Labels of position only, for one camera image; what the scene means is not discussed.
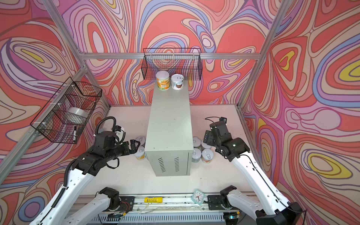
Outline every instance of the wire basket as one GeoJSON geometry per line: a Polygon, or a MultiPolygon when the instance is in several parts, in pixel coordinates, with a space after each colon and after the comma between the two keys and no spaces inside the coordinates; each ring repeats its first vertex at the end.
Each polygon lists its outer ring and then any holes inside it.
{"type": "Polygon", "coordinates": [[[164,70],[181,74],[185,80],[201,80],[202,61],[200,48],[144,48],[141,65],[144,80],[156,79],[156,73],[164,70]]]}
{"type": "Polygon", "coordinates": [[[60,100],[52,103],[55,106],[50,113],[35,127],[34,120],[44,106],[30,125],[51,142],[75,144],[100,100],[102,90],[82,81],[72,80],[70,85],[65,83],[63,86],[68,87],[65,87],[66,91],[60,100]]]}

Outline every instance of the yellow battery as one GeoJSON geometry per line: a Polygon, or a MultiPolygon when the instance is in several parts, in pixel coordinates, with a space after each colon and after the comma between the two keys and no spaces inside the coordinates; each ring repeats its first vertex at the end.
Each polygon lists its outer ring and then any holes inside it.
{"type": "Polygon", "coordinates": [[[145,198],[144,202],[148,202],[148,203],[162,203],[162,197],[145,198]]]}

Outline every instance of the white tabletop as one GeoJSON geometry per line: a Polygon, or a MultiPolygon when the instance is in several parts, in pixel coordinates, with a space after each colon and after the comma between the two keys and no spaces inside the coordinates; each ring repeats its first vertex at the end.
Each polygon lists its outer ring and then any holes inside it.
{"type": "MultiPolygon", "coordinates": [[[[126,131],[125,141],[138,136],[146,136],[149,123],[150,106],[112,107],[108,116],[114,116],[117,125],[126,131]]],[[[228,119],[228,130],[233,138],[239,137],[248,144],[245,132],[233,105],[191,105],[193,135],[204,138],[211,123],[204,118],[223,116],[228,119]]],[[[108,120],[104,128],[110,129],[108,120]]],[[[207,164],[201,160],[192,163],[190,176],[156,177],[149,161],[139,161],[134,155],[122,156],[116,169],[104,167],[81,194],[95,194],[104,187],[117,189],[121,194],[156,194],[156,193],[192,193],[194,189],[202,192],[219,192],[229,185],[240,191],[252,191],[251,187],[235,166],[215,153],[214,159],[207,164]]]]}

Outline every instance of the teal clock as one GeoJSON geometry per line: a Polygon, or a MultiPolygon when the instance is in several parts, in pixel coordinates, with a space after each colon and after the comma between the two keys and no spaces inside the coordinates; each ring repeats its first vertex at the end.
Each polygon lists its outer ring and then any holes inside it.
{"type": "Polygon", "coordinates": [[[193,196],[191,197],[191,200],[200,206],[204,202],[204,199],[205,199],[205,194],[199,191],[198,189],[195,189],[193,196]]]}

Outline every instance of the white plastic lid can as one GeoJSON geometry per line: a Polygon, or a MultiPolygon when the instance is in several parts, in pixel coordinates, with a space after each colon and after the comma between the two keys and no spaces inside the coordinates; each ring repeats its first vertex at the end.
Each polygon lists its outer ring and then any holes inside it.
{"type": "Polygon", "coordinates": [[[171,87],[174,90],[181,90],[183,88],[184,76],[181,74],[174,74],[171,76],[171,87]]]}
{"type": "Polygon", "coordinates": [[[199,162],[201,159],[201,151],[198,148],[194,148],[192,162],[199,162]]]}
{"type": "Polygon", "coordinates": [[[201,160],[204,163],[210,163],[213,158],[214,158],[214,152],[211,149],[206,148],[203,150],[201,154],[201,160]]]}
{"type": "Polygon", "coordinates": [[[141,145],[141,146],[144,146],[146,139],[145,139],[144,136],[140,136],[140,137],[135,138],[135,141],[139,141],[139,142],[140,142],[140,145],[141,145]]]}
{"type": "Polygon", "coordinates": [[[134,155],[138,160],[145,159],[145,148],[144,148],[144,146],[139,146],[138,151],[134,155]]]}
{"type": "Polygon", "coordinates": [[[193,137],[193,143],[194,143],[194,148],[199,148],[201,145],[201,140],[198,137],[193,137]]]}
{"type": "Polygon", "coordinates": [[[170,74],[167,71],[160,70],[156,73],[156,80],[158,88],[162,91],[169,89],[170,87],[170,74]]]}
{"type": "Polygon", "coordinates": [[[208,144],[206,144],[204,142],[201,142],[201,150],[204,150],[206,148],[211,149],[211,147],[212,147],[211,145],[208,145],[208,144]]]}

